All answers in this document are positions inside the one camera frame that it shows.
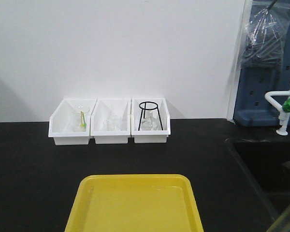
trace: yellow tray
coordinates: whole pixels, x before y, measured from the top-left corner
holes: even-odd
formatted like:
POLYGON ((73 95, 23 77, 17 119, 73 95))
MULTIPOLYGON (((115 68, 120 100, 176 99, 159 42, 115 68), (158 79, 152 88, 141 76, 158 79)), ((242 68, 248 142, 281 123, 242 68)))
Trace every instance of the yellow tray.
POLYGON ((92 175, 65 232, 203 232, 189 180, 177 174, 92 175))

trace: blue panel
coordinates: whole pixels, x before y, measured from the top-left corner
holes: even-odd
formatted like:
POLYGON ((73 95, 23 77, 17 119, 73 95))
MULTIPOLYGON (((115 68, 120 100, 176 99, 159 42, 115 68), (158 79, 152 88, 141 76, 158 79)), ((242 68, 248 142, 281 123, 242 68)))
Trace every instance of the blue panel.
MULTIPOLYGON (((238 85, 234 120, 243 126, 278 125, 278 111, 267 102, 264 95, 268 91, 290 89, 290 26, 284 50, 281 72, 263 68, 241 70, 238 85)), ((287 97, 277 97, 283 103, 287 97)))

